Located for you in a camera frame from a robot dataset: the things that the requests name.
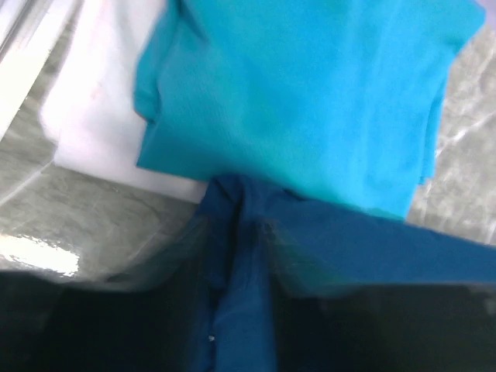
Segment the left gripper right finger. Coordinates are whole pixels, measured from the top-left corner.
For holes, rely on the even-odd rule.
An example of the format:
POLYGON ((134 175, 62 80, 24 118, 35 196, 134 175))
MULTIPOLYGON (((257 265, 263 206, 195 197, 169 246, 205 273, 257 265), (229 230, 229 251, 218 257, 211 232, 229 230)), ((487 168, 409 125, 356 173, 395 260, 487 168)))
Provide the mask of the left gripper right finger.
POLYGON ((495 251, 411 226, 267 226, 278 371, 493 371, 495 251))

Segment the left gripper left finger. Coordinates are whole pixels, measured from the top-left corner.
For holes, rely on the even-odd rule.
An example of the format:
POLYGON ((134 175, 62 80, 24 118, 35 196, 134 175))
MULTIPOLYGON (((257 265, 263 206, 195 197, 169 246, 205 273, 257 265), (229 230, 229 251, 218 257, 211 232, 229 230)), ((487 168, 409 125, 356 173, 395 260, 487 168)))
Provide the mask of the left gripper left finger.
POLYGON ((3 371, 206 371, 205 238, 196 218, 179 236, 99 281, 1 274, 3 371))

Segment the dark blue t-shirt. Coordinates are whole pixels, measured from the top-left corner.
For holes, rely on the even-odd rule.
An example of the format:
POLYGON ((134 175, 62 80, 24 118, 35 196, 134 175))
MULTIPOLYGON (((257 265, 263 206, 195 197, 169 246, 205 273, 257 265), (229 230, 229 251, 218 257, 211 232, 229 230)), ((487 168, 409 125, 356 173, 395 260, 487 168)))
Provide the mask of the dark blue t-shirt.
POLYGON ((493 371, 495 251, 393 219, 214 178, 213 292, 193 371, 493 371))

